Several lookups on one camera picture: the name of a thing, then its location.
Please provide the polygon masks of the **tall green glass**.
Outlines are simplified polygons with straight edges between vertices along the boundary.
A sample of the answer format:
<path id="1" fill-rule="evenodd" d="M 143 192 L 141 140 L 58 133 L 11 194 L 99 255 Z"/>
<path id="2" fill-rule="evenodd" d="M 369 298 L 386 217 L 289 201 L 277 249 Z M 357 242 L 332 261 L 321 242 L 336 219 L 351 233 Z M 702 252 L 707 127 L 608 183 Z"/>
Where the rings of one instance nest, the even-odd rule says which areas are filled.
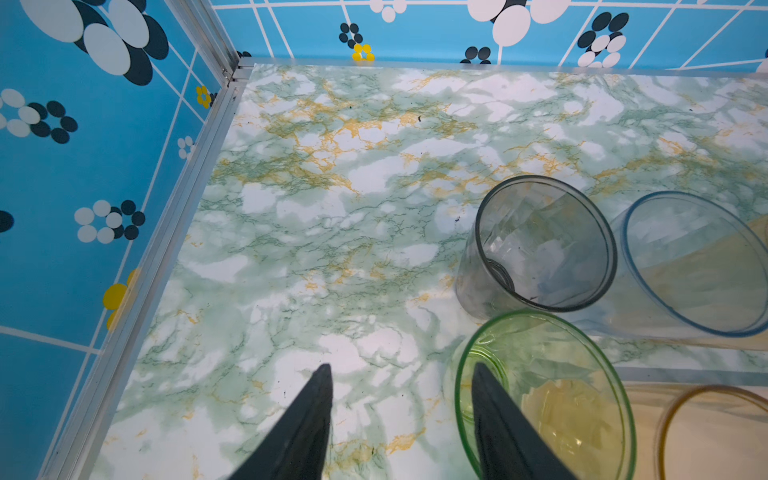
<path id="1" fill-rule="evenodd" d="M 459 436 L 475 472 L 471 380 L 486 365 L 533 429 L 579 479 L 630 479 L 637 457 L 630 402 L 600 348 L 551 314 L 518 311 L 484 323 L 453 353 L 443 378 Z"/>

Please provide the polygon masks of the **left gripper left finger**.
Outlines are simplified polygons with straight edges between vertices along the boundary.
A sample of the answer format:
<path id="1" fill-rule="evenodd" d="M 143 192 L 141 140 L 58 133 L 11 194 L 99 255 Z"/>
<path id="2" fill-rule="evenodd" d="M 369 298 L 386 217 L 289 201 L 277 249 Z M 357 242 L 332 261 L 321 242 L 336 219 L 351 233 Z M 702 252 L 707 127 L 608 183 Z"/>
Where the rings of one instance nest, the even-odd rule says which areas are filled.
<path id="1" fill-rule="evenodd" d="M 333 379 L 318 367 L 232 479 L 320 479 L 331 430 Z"/>

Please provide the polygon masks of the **tall amber glass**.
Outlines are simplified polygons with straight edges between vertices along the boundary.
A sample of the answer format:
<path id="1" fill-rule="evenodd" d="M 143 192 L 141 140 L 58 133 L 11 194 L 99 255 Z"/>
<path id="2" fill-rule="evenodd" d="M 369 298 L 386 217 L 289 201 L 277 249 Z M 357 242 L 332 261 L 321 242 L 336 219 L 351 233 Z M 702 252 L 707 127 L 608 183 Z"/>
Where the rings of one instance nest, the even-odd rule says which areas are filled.
<path id="1" fill-rule="evenodd" d="M 655 479 L 657 433 L 672 406 L 666 430 L 666 479 L 765 479 L 767 410 L 749 396 L 703 391 L 678 401 L 692 385 L 631 383 L 626 387 L 637 434 L 636 479 Z"/>

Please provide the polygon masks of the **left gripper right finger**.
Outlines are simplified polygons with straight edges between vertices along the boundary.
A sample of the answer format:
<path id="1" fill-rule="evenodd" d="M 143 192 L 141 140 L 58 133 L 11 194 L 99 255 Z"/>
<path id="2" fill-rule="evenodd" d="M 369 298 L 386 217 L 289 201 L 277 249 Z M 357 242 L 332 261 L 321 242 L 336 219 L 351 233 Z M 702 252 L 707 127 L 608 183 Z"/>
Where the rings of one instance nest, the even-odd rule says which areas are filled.
<path id="1" fill-rule="evenodd" d="M 490 369 L 472 377 L 475 440 L 482 479 L 573 479 Z"/>

